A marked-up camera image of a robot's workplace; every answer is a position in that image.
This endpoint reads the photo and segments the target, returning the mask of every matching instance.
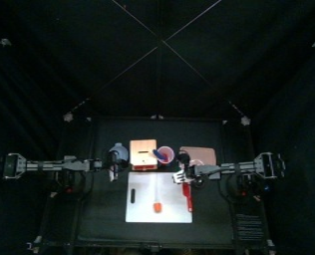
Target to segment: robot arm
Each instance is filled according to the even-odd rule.
[[[209,179],[220,179],[221,174],[233,174],[237,170],[241,174],[257,174],[263,179],[284,176],[284,161],[279,154],[271,152],[260,154],[253,161],[221,165],[189,165],[189,160],[191,158],[187,156],[179,160],[181,171],[173,175],[173,181],[177,184],[199,181],[205,176]]]
[[[78,159],[65,156],[64,160],[34,161],[26,159],[19,153],[9,153],[0,158],[0,180],[18,179],[26,172],[48,171],[56,175],[69,172],[96,172],[106,169],[110,172],[110,181],[118,180],[120,172],[129,167],[129,151],[117,143],[110,149],[105,161],[100,159]]]
[[[0,158],[0,180],[18,179],[30,171],[98,171],[102,162],[98,159],[77,159],[76,156],[65,156],[64,160],[33,161],[19,153],[9,153]]]

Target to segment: small cup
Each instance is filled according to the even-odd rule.
[[[163,165],[168,165],[173,161],[173,149],[168,146],[163,146],[157,149],[159,153],[167,157],[167,159],[157,159]]]

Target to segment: red spatula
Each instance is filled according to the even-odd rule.
[[[191,196],[191,186],[188,183],[183,184],[183,194],[187,197],[187,208],[188,211],[193,211],[193,205],[192,205],[192,196]]]

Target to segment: black wall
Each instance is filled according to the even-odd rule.
[[[280,254],[315,254],[315,51],[253,122],[257,151],[280,152],[286,178],[267,209]]]
[[[56,158],[62,123],[50,98],[0,48],[0,156],[19,152],[31,159]],[[27,178],[0,183],[0,254],[27,254],[46,199],[38,185]]]

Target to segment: cardboard box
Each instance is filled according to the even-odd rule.
[[[157,149],[156,139],[132,140],[133,170],[155,170],[159,168],[159,159],[153,150]]]

